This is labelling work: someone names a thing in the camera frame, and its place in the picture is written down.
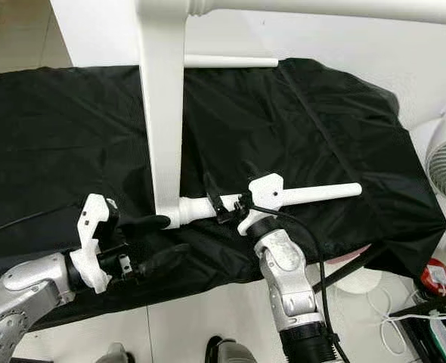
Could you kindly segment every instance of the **black wire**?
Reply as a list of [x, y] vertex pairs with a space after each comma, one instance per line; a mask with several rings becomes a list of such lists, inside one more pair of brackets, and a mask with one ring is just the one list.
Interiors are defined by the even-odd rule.
[[[336, 338], [336, 334], [334, 333], [334, 330], [332, 329], [332, 324], [330, 322], [330, 315], [329, 315], [329, 304], [327, 302], [327, 285], [326, 285], [326, 274], [324, 270], [324, 254], [322, 253], [321, 245], [317, 242], [317, 238], [314, 236], [314, 234], [307, 228], [304, 223], [302, 223], [299, 219], [296, 217], [284, 213], [279, 212], [272, 209], [266, 209], [262, 208], [260, 206], [251, 206], [251, 209], [257, 210], [259, 212], [267, 213], [267, 214], [273, 214], [274, 216], [278, 216], [281, 218], [289, 219], [295, 223], [297, 223], [300, 227], [302, 227], [302, 230], [310, 237], [312, 240], [312, 243], [315, 245], [315, 249], [317, 250], [317, 257], [319, 259], [319, 269], [321, 273], [321, 286], [322, 286], [322, 308], [324, 310], [324, 320], [326, 322], [327, 329], [331, 336], [334, 336]], [[350, 363], [349, 359], [347, 358], [347, 355], [345, 355], [344, 350], [342, 349], [341, 345], [339, 344], [338, 339], [333, 339], [333, 344], [336, 347], [337, 352], [339, 352], [339, 355], [341, 356], [341, 359], [345, 363]]]
[[25, 222], [25, 221], [28, 221], [30, 219], [34, 219], [34, 218], [37, 218], [37, 217], [45, 216], [47, 214], [51, 214], [51, 213], [57, 212], [58, 210], [65, 209], [65, 208], [68, 208], [70, 206], [75, 206], [77, 204], [78, 203], [71, 203], [71, 204], [67, 204], [67, 205], [63, 205], [63, 206], [58, 206], [57, 208], [44, 210], [42, 212], [38, 212], [38, 213], [35, 213], [35, 214], [31, 214], [29, 216], [22, 217], [20, 219], [16, 219], [14, 221], [6, 223], [5, 225], [0, 225], [0, 231], [3, 231], [4, 229], [9, 228], [12, 225], [17, 225], [17, 224], [19, 224], [21, 222]]

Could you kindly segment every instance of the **black cloth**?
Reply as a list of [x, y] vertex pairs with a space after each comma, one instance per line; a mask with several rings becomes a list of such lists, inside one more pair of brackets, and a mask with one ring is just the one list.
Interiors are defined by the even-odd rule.
[[[314, 60], [186, 70], [183, 134], [181, 196], [205, 196], [205, 173], [220, 194], [245, 191], [266, 172], [282, 175], [285, 188], [360, 182], [360, 197], [282, 209], [309, 226], [327, 259], [384, 243], [388, 252], [370, 267], [418, 276], [446, 227], [395, 96]], [[0, 225], [89, 193], [114, 199], [125, 216], [153, 213], [138, 68], [0, 74]], [[77, 248], [79, 213], [71, 206], [1, 231], [0, 274]], [[315, 262], [299, 227], [286, 226]], [[37, 327], [261, 278], [251, 243], [214, 219], [136, 233], [131, 242], [141, 258], [182, 243], [191, 251], [163, 278], [83, 293]]]

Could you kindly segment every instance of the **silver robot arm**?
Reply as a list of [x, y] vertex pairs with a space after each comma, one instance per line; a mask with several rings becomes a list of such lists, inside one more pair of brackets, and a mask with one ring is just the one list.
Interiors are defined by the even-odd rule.
[[6, 272], [0, 279], [0, 363], [10, 361], [17, 344], [37, 320], [74, 297], [61, 253]]

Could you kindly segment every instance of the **tiled floor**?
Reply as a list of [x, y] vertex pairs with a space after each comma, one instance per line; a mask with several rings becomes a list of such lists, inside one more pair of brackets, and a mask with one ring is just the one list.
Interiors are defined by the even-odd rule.
[[[0, 0], [0, 72], [70, 65], [48, 0]], [[316, 268], [310, 267], [309, 272], [316, 281]], [[384, 274], [380, 286], [390, 292], [396, 308], [409, 294], [395, 275]], [[397, 357], [385, 350], [376, 325], [379, 316], [366, 296], [333, 287], [329, 295], [335, 329], [354, 363], [414, 360], [409, 351]], [[381, 290], [373, 291], [372, 297], [378, 305], [386, 304]], [[264, 281], [223, 286], [185, 299], [31, 333], [16, 355], [55, 363], [92, 363], [111, 342], [120, 341], [135, 354], [137, 363], [198, 363], [203, 362], [206, 341], [213, 334], [238, 339], [260, 363], [285, 361]], [[390, 345], [399, 350], [393, 333], [387, 335]]]

